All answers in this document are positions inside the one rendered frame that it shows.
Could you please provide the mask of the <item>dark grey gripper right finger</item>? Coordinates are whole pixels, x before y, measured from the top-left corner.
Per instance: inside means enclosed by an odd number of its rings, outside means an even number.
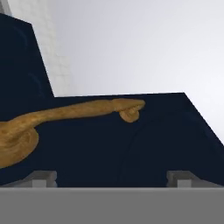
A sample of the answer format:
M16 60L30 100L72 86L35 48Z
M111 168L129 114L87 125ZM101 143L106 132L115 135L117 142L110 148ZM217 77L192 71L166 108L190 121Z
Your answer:
M175 188L218 188L213 182L200 179L190 171L168 171L166 173L167 187Z

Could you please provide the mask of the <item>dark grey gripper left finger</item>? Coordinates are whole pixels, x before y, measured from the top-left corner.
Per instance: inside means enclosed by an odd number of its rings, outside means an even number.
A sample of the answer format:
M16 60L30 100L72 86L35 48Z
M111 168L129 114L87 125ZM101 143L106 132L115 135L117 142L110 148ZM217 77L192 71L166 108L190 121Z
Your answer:
M24 187L24 188L37 188L37 187L57 187L56 171L34 171L26 178L11 182L3 185L3 187Z

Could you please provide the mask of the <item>dark navy cabinet door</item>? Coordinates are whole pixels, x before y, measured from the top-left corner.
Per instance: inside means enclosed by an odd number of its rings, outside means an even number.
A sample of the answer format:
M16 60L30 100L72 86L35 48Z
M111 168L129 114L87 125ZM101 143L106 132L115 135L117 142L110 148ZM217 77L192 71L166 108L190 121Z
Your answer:
M224 144L184 93L140 94L136 122L118 113L45 122L38 146L0 169L0 185L34 171L55 171L60 187L164 187L170 171L224 186ZM32 25L0 13L0 122L86 102L56 97Z

